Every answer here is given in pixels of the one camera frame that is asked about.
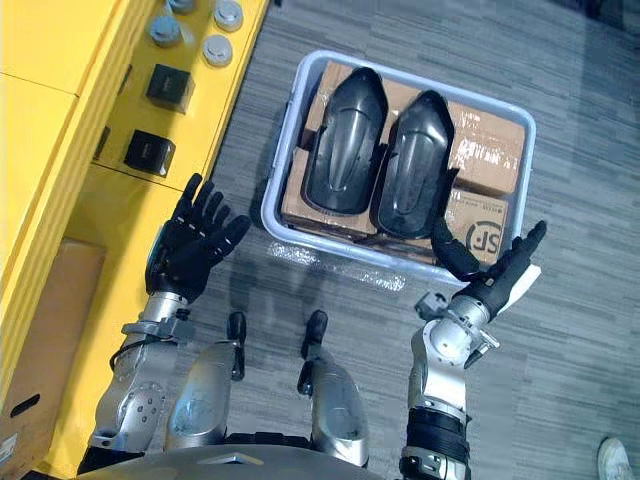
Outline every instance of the cable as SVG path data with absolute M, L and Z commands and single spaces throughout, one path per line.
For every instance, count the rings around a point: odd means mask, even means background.
M 109 367 L 111 367 L 111 371 L 113 372 L 115 370 L 116 360 L 123 353 L 128 352 L 132 348 L 142 347 L 144 345 L 149 345 L 150 343 L 157 343 L 162 341 L 165 341 L 165 340 L 160 337 L 148 337 L 148 338 L 145 338 L 144 340 L 138 340 L 137 342 L 129 343 L 128 345 L 123 345 L 116 351 L 116 353 L 111 355 L 111 358 L 109 359 Z

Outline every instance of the black box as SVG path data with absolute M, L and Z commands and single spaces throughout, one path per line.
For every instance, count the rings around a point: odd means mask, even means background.
M 131 168 L 166 177 L 176 146 L 171 140 L 136 130 L 124 163 Z
M 189 72 L 156 64 L 147 88 L 147 98 L 158 107 L 186 113 L 194 88 Z

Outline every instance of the robot forearm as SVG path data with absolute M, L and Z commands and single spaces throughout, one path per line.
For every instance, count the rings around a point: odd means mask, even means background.
M 149 447 L 175 367 L 177 343 L 193 337 L 186 306 L 179 295 L 156 292 L 138 321 L 123 326 L 127 337 L 112 357 L 113 379 L 98 404 L 90 446 L 131 453 Z

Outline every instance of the plastic bin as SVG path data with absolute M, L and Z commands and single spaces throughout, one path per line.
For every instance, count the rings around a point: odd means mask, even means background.
M 262 221 L 267 231 L 279 240 L 296 245 L 335 253 L 343 257 L 361 260 L 373 265 L 387 267 L 397 272 L 404 272 L 430 280 L 452 284 L 460 283 L 443 267 L 427 265 L 408 258 L 349 244 L 346 243 L 346 241 L 333 240 L 320 235 L 295 230 L 287 226 L 282 220 L 280 206 L 291 167 L 293 150 L 296 147 L 301 129 L 304 128 L 304 122 L 311 101 L 313 100 L 322 74 L 329 61 L 352 67 L 373 68 L 383 77 L 421 90 L 436 90 L 448 100 L 492 113 L 524 127 L 525 141 L 520 172 L 516 190 L 513 193 L 513 198 L 511 198 L 509 202 L 509 211 L 507 213 L 503 236 L 504 240 L 502 242 L 502 249 L 506 249 L 510 244 L 510 240 L 520 234 L 524 217 L 529 175 L 531 173 L 533 146 L 536 138 L 536 124 L 529 112 L 515 105 L 485 95 L 328 50 L 318 50 L 307 55 L 298 66 L 275 156 L 269 172 L 269 182 L 262 201 Z

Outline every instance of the white round button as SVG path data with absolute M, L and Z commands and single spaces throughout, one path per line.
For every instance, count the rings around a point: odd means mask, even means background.
M 171 47 L 180 43 L 180 24 L 169 15 L 154 18 L 149 33 L 159 47 Z
M 191 13 L 196 8 L 195 0 L 169 0 L 171 10 L 176 13 Z
M 234 0 L 217 0 L 213 16 L 218 26 L 227 32 L 235 32 L 242 26 L 242 7 Z
M 210 65 L 224 67 L 229 65 L 233 56 L 231 42 L 224 35 L 211 35 L 204 41 L 202 49 Z

